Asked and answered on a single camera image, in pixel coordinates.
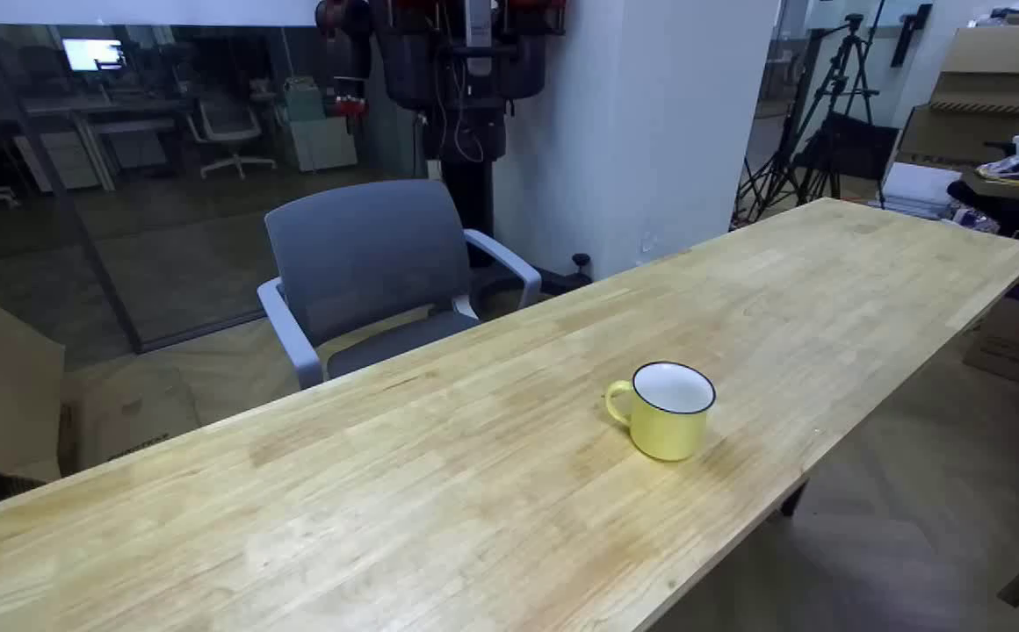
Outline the stacked cardboard boxes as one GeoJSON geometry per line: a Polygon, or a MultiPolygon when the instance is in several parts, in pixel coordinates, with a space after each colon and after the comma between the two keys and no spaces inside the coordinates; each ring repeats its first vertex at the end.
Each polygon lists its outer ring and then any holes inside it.
{"type": "Polygon", "coordinates": [[[971,169],[997,157],[1019,132],[1019,23],[962,27],[911,113],[896,157],[915,166],[971,169]]]}

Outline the red black robot on stand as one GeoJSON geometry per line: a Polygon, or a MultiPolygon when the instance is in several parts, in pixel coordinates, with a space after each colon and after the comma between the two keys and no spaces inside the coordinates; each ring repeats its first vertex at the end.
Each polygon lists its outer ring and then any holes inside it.
{"type": "Polygon", "coordinates": [[[489,231],[506,117],[543,91],[543,43],[564,32],[564,0],[315,0],[313,23],[323,43],[348,43],[336,113],[358,123],[384,71],[464,224],[489,231]]]}

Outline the yellow enamel mug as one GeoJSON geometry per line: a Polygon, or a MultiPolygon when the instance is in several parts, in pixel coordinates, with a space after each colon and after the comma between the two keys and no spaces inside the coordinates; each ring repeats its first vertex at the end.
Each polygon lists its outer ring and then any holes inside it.
{"type": "Polygon", "coordinates": [[[692,365],[645,363],[611,382],[602,402],[642,457],[679,464],[704,450],[717,387],[692,365]]]}

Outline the grey office chair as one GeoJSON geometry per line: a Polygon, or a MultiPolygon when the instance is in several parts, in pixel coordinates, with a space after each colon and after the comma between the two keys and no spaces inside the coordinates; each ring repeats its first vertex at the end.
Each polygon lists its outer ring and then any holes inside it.
{"type": "Polygon", "coordinates": [[[260,309],[301,389],[464,334],[485,253],[541,293],[541,271],[480,227],[467,227],[437,179],[376,179],[318,188],[263,214],[273,277],[260,309]]]}

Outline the cardboard box near chair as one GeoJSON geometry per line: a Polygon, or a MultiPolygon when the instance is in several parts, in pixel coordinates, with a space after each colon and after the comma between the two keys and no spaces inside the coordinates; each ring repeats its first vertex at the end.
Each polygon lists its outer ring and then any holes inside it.
{"type": "Polygon", "coordinates": [[[0,309],[0,473],[60,473],[63,348],[0,309]]]}

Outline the white office chair behind glass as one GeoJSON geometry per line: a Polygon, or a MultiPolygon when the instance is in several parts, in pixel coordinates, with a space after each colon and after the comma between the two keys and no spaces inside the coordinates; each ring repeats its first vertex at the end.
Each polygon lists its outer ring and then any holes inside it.
{"type": "Polygon", "coordinates": [[[256,107],[234,97],[198,97],[185,117],[198,148],[219,148],[214,160],[200,160],[198,174],[232,172],[244,179],[251,169],[273,169],[269,153],[245,153],[245,143],[260,141],[256,107]]]}

